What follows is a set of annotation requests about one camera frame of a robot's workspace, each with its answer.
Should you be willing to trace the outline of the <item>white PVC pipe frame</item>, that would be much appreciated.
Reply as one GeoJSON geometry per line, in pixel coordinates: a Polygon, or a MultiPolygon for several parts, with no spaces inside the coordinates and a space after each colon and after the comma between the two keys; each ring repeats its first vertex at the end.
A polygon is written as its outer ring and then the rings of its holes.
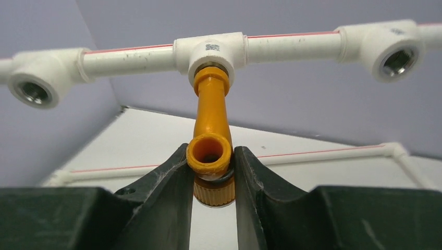
{"type": "Polygon", "coordinates": [[[241,32],[187,37],[172,44],[91,51],[64,48],[26,51],[1,60],[1,84],[37,109],[56,107],[76,84],[97,78],[177,71],[194,89],[208,66],[225,71],[250,64],[327,60],[360,63],[381,83],[408,77],[429,50],[441,49],[441,24],[397,20],[341,26],[334,31],[247,36],[241,32]]]}

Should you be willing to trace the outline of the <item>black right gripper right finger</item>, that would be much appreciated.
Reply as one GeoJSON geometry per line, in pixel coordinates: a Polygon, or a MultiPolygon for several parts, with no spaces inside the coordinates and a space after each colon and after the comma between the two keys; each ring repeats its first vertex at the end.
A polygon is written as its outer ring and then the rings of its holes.
{"type": "Polygon", "coordinates": [[[441,249],[441,192],[320,185],[306,192],[234,150],[239,249],[441,249]]]}

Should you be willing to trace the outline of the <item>yellow plastic water faucet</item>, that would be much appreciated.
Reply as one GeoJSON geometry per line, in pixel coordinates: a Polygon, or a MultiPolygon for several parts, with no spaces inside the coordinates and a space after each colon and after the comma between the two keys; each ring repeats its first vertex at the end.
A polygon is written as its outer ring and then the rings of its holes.
{"type": "Polygon", "coordinates": [[[198,97],[193,139],[186,159],[195,172],[194,196],[202,204],[222,207],[235,199],[233,146],[225,97],[230,84],[227,73],[215,66],[199,70],[194,77],[198,97]]]}

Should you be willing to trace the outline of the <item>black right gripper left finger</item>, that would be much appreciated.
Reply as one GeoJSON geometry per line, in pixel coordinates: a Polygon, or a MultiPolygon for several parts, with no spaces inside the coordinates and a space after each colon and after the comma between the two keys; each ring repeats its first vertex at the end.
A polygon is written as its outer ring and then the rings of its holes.
{"type": "Polygon", "coordinates": [[[188,249],[194,174],[186,148],[116,192],[2,188],[1,249],[188,249]]]}

